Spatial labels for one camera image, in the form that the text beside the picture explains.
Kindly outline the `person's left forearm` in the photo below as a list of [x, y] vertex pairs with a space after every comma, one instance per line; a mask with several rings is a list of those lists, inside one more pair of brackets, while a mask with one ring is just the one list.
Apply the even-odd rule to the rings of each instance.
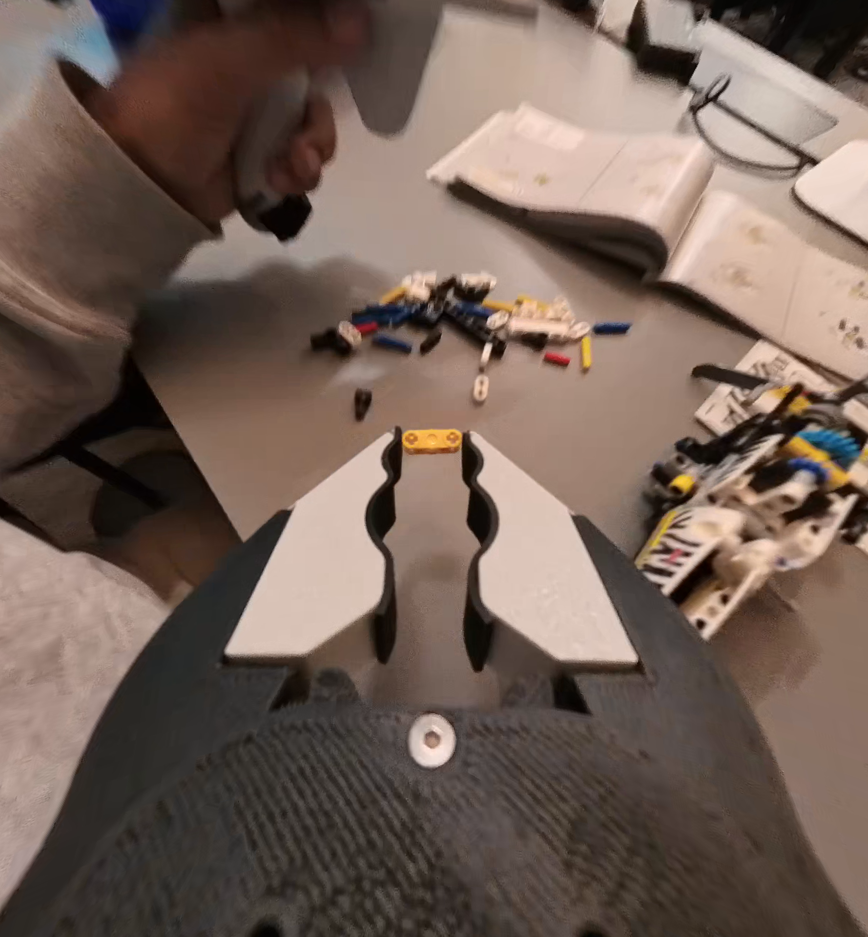
[[0, 117], [0, 479], [108, 405], [140, 303], [221, 228], [98, 125], [55, 59]]

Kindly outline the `person's grey hoodie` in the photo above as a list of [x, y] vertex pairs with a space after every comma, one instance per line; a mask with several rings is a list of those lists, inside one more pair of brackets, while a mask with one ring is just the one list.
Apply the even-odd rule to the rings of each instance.
[[168, 614], [129, 572], [0, 519], [0, 909], [101, 713]]

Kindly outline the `lego helicopter model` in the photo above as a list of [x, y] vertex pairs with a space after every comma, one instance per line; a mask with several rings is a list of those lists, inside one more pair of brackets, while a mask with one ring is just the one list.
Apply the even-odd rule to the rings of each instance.
[[716, 365], [691, 376], [775, 402], [719, 436], [679, 440], [651, 469], [655, 518], [636, 566], [709, 640], [769, 579], [868, 532], [868, 493], [852, 475], [868, 438], [846, 414], [868, 375], [829, 393]]

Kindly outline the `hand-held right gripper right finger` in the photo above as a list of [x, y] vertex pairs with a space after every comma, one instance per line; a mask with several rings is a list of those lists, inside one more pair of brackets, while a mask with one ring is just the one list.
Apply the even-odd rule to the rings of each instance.
[[562, 501], [475, 431], [461, 473], [476, 548], [463, 642], [496, 693], [547, 681], [639, 676], [639, 651]]

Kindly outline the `pile of lego pieces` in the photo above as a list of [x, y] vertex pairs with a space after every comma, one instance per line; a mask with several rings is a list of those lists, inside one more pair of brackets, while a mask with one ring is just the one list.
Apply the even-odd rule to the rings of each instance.
[[579, 368], [586, 373], [592, 367], [593, 338], [631, 331], [630, 322], [582, 322], [562, 297], [550, 302], [527, 294], [512, 302], [492, 299], [497, 284], [487, 272], [445, 277], [413, 272], [346, 319], [311, 334], [310, 350], [349, 358], [369, 345], [403, 356], [427, 356], [440, 345], [443, 329], [452, 329], [478, 349], [472, 401], [482, 406], [489, 392], [487, 370], [502, 360], [510, 342], [540, 353], [543, 363], [559, 368], [567, 368], [572, 355], [557, 347], [576, 346]]

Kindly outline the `lego instruction booklet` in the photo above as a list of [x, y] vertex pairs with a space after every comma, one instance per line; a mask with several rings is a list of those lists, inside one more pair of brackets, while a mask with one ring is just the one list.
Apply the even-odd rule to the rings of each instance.
[[710, 186], [706, 144], [615, 134], [529, 103], [498, 111], [428, 181], [551, 238], [628, 264], [803, 359], [868, 375], [868, 272]]

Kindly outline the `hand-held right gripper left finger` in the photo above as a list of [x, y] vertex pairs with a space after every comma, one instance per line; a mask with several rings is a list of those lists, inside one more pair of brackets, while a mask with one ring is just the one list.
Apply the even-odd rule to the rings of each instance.
[[225, 649], [235, 665], [341, 669], [365, 682], [392, 656], [401, 439], [391, 429], [299, 498]]

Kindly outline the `zebra striped sticker sheet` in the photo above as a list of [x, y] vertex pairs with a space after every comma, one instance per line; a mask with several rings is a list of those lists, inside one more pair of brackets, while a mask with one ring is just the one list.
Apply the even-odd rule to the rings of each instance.
[[[802, 382], [812, 392], [829, 393], [836, 389], [833, 382], [821, 373], [765, 341], [756, 343], [734, 369], [774, 384]], [[696, 411], [695, 419], [710, 433], [719, 436], [749, 417], [771, 410], [774, 403], [774, 397], [769, 393], [754, 400], [748, 391], [716, 385]], [[867, 436], [862, 464], [854, 468], [852, 475], [868, 493], [868, 402], [851, 401], [847, 404], [846, 414]], [[868, 556], [868, 532], [858, 542], [858, 548]]]

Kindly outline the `person's left hand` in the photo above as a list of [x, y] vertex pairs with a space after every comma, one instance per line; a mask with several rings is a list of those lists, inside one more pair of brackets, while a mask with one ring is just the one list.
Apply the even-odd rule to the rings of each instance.
[[366, 2], [259, 2], [130, 58], [89, 110], [160, 188], [210, 228], [236, 208], [232, 151], [270, 86], [347, 64], [370, 32]]

